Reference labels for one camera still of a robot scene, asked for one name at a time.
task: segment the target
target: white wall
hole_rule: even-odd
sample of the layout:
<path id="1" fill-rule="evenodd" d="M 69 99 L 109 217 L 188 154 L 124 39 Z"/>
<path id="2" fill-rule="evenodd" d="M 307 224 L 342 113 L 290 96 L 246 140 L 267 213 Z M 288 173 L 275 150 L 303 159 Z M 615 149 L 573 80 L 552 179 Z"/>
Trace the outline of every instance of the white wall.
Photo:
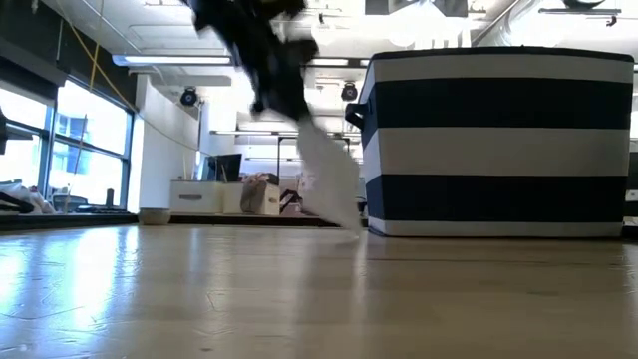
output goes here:
<path id="1" fill-rule="evenodd" d="M 201 108 L 199 148 L 205 156 L 234 154 L 235 138 L 233 136 L 210 134 L 213 130 L 235 130 L 237 113 L 231 98 L 231 88 L 219 87 L 208 89 L 208 92 L 215 93 L 215 99 L 204 103 Z"/>
<path id="2" fill-rule="evenodd" d="M 190 178 L 192 174 L 198 120 L 162 95 L 151 85 L 148 76 L 139 76 L 136 105 L 144 122 L 136 134 L 134 131 L 133 147 L 135 150 L 135 141 L 141 138 L 142 147 L 137 150 L 141 150 L 142 160 L 132 161 L 129 197 L 139 198 L 138 207 L 168 208 L 170 181 L 179 176 Z"/>

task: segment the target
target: window frame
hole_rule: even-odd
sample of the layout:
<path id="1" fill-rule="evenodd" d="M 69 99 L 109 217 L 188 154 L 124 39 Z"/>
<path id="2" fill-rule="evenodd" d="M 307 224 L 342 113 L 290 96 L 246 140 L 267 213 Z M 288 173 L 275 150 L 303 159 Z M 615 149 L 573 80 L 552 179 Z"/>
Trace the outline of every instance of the window frame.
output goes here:
<path id="1" fill-rule="evenodd" d="M 82 89 L 89 91 L 88 86 L 79 81 L 76 78 L 69 77 L 68 81 L 73 82 L 75 85 L 78 85 Z M 31 96 L 27 96 L 30 94 L 27 90 L 22 88 L 17 88 L 15 85 L 10 88 L 2 87 L 5 91 L 14 93 L 19 96 L 23 96 L 26 98 L 33 99 Z M 129 176 L 131 173 L 131 147 L 133 140 L 133 124 L 135 113 L 128 109 L 126 106 L 122 105 L 118 101 L 114 101 L 108 96 L 105 96 L 103 93 L 99 91 L 94 91 L 94 95 L 108 101 L 113 106 L 117 106 L 120 109 L 123 109 L 127 113 L 127 125 L 125 136 L 125 149 L 123 154 L 118 154 L 113 151 L 109 151 L 107 149 L 103 149 L 92 144 L 82 142 L 82 151 L 89 151 L 93 153 L 98 153 L 101 155 L 105 155 L 111 158 L 116 158 L 122 163 L 122 178 L 121 178 L 121 187 L 120 187 L 120 205 L 118 208 L 127 209 L 127 202 L 129 199 Z M 53 162 L 53 146 L 55 142 L 59 142 L 63 145 L 73 146 L 76 148 L 80 147 L 80 140 L 73 139 L 69 136 L 56 134 L 55 128 L 56 123 L 58 121 L 58 101 L 56 100 L 53 106 L 51 104 L 43 103 L 43 105 L 47 106 L 46 118 L 44 122 L 44 128 L 38 128 L 31 125 L 27 125 L 21 123 L 19 121 L 7 120 L 7 126 L 10 128 L 15 128 L 17 130 L 23 131 L 25 133 L 29 133 L 31 135 L 37 136 L 40 138 L 40 163 L 39 163 L 39 174 L 38 174 L 38 192 L 44 197 L 47 198 L 47 193 L 49 193 L 49 179 L 51 177 L 51 169 Z"/>
<path id="2" fill-rule="evenodd" d="M 81 87 L 82 89 L 84 89 L 85 91 L 89 92 L 89 87 L 82 81 L 74 78 L 74 77 L 69 77 L 67 79 L 67 81 L 69 82 L 73 82 L 75 85 Z M 101 154 L 101 155 L 105 155 L 108 157 L 112 157 L 112 158 L 116 158 L 119 159 L 122 162 L 122 178 L 120 179 L 120 205 L 118 205 L 118 208 L 122 208 L 122 209 L 127 209 L 127 202 L 129 199 L 129 176 L 131 173 L 131 142 L 133 139 L 133 119 L 134 119 L 134 113 L 133 111 L 131 111 L 131 109 L 123 106 L 122 104 L 120 104 L 118 101 L 114 101 L 113 99 L 111 99 L 108 96 L 105 96 L 103 93 L 99 92 L 99 91 L 94 91 L 92 92 L 93 95 L 98 96 L 106 101 L 108 101 L 110 104 L 112 104 L 113 106 L 116 106 L 120 109 L 123 109 L 126 113 L 127 113 L 127 126 L 126 126 L 126 133 L 124 134 L 125 136 L 125 148 L 124 148 L 124 153 L 123 154 L 118 154 L 116 152 L 107 150 L 107 149 L 103 149 L 100 148 L 98 146 L 86 143 L 86 142 L 82 142 L 82 151 L 89 151 L 89 152 L 93 152 L 93 153 L 97 153 L 97 154 Z M 49 174 L 50 174 L 50 169 L 51 169 L 51 162 L 53 160 L 53 144 L 54 142 L 59 142 L 61 144 L 64 145 L 68 145 L 68 146 L 74 146 L 79 148 L 80 147 L 80 140 L 77 139 L 73 139 L 69 136 L 65 136 L 65 135 L 60 135 L 60 134 L 56 134 L 56 125 L 57 122 L 59 120 L 59 116 L 58 116 L 58 102 L 56 101 L 55 104 L 55 111 L 53 114 L 53 119 L 52 122 L 50 123 L 50 127 L 49 127 L 49 134 L 52 137 L 52 141 L 49 144 L 49 151 L 47 153 L 48 157 L 48 166 L 47 166 L 47 178 L 46 178 L 46 190 L 48 190 L 48 186 L 49 186 Z"/>

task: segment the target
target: glass window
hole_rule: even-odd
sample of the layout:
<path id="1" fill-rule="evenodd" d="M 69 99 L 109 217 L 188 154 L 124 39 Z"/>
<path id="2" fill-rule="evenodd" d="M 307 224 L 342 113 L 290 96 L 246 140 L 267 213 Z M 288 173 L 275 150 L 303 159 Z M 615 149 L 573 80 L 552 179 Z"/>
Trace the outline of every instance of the glass window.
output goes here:
<path id="1" fill-rule="evenodd" d="M 47 106 L 44 104 L 0 89 L 0 108 L 9 120 L 44 129 L 47 118 Z"/>
<path id="2" fill-rule="evenodd" d="M 53 144 L 49 187 L 53 191 L 64 187 L 71 195 L 84 197 L 89 204 L 106 204 L 107 190 L 114 193 L 114 205 L 120 205 L 122 160 L 59 142 Z"/>
<path id="3" fill-rule="evenodd" d="M 0 156 L 0 181 L 22 180 L 23 186 L 38 185 L 40 175 L 40 138 L 9 140 L 4 156 Z"/>
<path id="4" fill-rule="evenodd" d="M 123 154 L 128 120 L 124 109 L 71 81 L 58 91 L 56 134 L 79 140 L 84 129 L 84 142 Z"/>

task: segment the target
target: navy and white stripes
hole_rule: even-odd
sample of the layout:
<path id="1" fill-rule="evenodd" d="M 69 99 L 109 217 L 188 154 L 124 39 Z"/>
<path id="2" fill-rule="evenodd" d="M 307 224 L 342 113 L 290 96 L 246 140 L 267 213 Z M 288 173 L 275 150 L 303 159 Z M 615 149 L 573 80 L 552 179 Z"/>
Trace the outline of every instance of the navy and white stripes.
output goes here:
<path id="1" fill-rule="evenodd" d="M 620 234 L 629 56 L 472 48 L 375 56 L 370 226 L 398 236 Z"/>

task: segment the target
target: white column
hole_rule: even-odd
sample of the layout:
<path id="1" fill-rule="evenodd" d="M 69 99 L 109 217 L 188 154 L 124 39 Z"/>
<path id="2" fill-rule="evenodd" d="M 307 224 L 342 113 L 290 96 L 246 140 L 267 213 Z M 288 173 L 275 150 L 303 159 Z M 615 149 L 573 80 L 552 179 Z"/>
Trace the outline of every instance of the white column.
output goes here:
<path id="1" fill-rule="evenodd" d="M 465 25 L 464 29 L 461 32 L 461 47 L 471 47 L 472 46 L 472 35 L 470 33 L 470 27 L 468 24 Z"/>
<path id="2" fill-rule="evenodd" d="M 219 87 L 207 91 L 208 100 L 201 109 L 201 133 L 199 149 L 203 156 L 232 154 L 234 136 L 211 135 L 211 131 L 235 131 L 237 127 L 237 105 L 230 87 Z"/>

